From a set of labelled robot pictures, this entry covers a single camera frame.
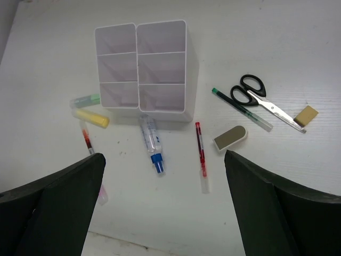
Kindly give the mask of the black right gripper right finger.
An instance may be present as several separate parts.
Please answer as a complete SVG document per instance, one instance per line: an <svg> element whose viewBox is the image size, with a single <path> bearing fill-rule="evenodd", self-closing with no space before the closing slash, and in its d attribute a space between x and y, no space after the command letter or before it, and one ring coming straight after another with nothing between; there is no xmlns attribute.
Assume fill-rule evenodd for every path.
<svg viewBox="0 0 341 256"><path fill-rule="evenodd" d="M227 150L226 178L246 255L340 255L340 196Z"/></svg>

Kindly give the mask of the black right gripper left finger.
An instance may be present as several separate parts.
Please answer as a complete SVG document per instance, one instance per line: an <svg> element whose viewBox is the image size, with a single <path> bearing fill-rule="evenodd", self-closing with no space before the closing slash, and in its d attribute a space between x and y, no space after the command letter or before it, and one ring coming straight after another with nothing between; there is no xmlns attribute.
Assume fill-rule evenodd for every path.
<svg viewBox="0 0 341 256"><path fill-rule="evenodd" d="M1 255L81 255L106 160L96 153L1 193Z"/></svg>

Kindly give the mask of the orange-red gel pen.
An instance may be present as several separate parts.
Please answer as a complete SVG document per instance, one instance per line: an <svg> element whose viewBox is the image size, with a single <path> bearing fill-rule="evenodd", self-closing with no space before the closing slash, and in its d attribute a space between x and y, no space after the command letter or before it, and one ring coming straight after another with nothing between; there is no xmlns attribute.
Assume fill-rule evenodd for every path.
<svg viewBox="0 0 341 256"><path fill-rule="evenodd" d="M90 136L89 136L89 132L88 132L86 123L84 121L79 121L79 125L81 128L82 134L83 134L83 138L84 138L85 143L87 145L87 149L88 149L90 155L93 155L95 152L94 152L94 149L93 149L92 144L91 144L91 140L90 140Z"/></svg>

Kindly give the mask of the red gel pen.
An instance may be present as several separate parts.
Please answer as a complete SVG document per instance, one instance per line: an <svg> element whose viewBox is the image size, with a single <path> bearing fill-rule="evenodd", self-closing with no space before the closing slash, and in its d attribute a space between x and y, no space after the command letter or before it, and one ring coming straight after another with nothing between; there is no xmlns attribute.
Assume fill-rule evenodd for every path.
<svg viewBox="0 0 341 256"><path fill-rule="evenodd" d="M199 150L199 159L200 159L200 181L201 181L201 190L203 194L209 194L209 181L208 181L208 174L206 168L206 161L205 161L205 152L204 146L202 141L202 133L201 133L201 126L199 122L195 123L196 127L196 136L197 136L197 143L198 143L198 150Z"/></svg>

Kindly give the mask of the blue-capped glue bottle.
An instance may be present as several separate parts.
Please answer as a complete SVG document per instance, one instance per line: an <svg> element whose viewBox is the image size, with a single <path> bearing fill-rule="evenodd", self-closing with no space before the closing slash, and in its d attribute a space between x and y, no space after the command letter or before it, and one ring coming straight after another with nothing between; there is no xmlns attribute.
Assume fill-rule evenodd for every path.
<svg viewBox="0 0 341 256"><path fill-rule="evenodd" d="M142 115L139 117L139 124L151 162L157 174L162 176L165 174L163 150L155 120L148 115Z"/></svg>

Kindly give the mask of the pink highlighter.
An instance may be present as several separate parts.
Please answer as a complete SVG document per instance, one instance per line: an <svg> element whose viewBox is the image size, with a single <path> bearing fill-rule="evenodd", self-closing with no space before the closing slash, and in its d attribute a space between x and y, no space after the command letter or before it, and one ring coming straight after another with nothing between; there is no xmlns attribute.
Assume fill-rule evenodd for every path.
<svg viewBox="0 0 341 256"><path fill-rule="evenodd" d="M108 202L108 195L107 192L105 190L104 184L101 185L100 191L99 191L99 195L98 195L98 200L97 202L103 206L104 204L106 204Z"/></svg>

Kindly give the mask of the green gel pen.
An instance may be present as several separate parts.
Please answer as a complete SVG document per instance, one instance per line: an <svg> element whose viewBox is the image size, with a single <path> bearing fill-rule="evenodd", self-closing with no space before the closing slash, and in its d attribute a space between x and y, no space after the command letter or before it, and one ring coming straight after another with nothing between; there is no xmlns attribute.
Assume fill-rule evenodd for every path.
<svg viewBox="0 0 341 256"><path fill-rule="evenodd" d="M220 99L222 99L225 102L227 102L228 104L230 104L232 107L234 107L236 110L241 112L244 116L249 118L251 121L253 121L255 124L257 124L258 126L263 128L267 132L271 132L271 130L273 129L273 125L271 125L269 122L265 121L264 119L262 119L258 115L256 115L256 114L252 113L251 111L247 110L245 107L243 107L242 105L238 104L237 102L235 102L234 100L229 98L227 95L225 95L224 93L222 93L218 89L212 88L212 93L215 94Z"/></svg>

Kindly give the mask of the tan eraser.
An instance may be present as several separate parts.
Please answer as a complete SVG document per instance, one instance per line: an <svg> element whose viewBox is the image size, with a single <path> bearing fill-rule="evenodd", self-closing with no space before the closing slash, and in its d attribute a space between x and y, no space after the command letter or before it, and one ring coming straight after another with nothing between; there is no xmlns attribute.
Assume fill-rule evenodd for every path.
<svg viewBox="0 0 341 256"><path fill-rule="evenodd" d="M294 121L300 126L305 127L311 122L317 115L316 111L311 106L306 106L295 118Z"/></svg>

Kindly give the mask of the yellow highlighter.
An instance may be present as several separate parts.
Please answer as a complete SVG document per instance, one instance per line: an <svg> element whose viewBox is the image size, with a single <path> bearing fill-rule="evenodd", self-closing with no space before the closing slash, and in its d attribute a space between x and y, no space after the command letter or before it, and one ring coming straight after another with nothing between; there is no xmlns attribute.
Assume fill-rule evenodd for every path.
<svg viewBox="0 0 341 256"><path fill-rule="evenodd" d="M110 119L108 117L86 109L75 108L71 111L71 114L73 117L81 121L91 123L104 129L106 129L110 123Z"/></svg>

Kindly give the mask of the green highlighter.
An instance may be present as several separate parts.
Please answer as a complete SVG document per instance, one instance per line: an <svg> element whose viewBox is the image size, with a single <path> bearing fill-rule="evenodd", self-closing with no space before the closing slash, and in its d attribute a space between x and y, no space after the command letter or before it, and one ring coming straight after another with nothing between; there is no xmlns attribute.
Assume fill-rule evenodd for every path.
<svg viewBox="0 0 341 256"><path fill-rule="evenodd" d="M99 94L91 94L87 96L83 96L80 98L75 98L70 100L69 105L70 108L85 108L94 105L100 104L100 95Z"/></svg>

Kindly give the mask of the white six-compartment organizer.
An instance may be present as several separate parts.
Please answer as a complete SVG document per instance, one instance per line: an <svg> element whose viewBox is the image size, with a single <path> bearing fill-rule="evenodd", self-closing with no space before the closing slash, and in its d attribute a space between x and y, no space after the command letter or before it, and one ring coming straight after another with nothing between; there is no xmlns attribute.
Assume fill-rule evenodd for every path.
<svg viewBox="0 0 341 256"><path fill-rule="evenodd" d="M122 116L193 120L199 62L184 20L96 28L100 102Z"/></svg>

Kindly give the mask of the black-handled scissors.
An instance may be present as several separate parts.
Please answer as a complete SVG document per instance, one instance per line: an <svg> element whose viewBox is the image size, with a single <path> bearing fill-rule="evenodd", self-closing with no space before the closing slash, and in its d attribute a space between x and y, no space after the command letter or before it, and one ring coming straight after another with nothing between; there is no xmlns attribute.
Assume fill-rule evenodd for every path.
<svg viewBox="0 0 341 256"><path fill-rule="evenodd" d="M245 80L253 80L257 82L260 86L260 88L257 90L247 84ZM238 90L242 94L244 94L248 98L248 102L242 102L239 101L235 96L234 92ZM261 105L264 109L272 113L274 116L276 116L278 119L282 120L283 122L287 123L291 127L295 128L297 131L300 131L301 133L305 134L306 130L298 125L294 119L289 116L286 112L284 112L282 109L280 109L278 106L273 104L272 102L268 101L266 98L266 88L264 83L260 78L258 78L255 75L246 74L243 75L240 79L240 85L235 85L230 90L231 98L236 101L238 104L242 106L248 106L248 107L254 107Z"/></svg>

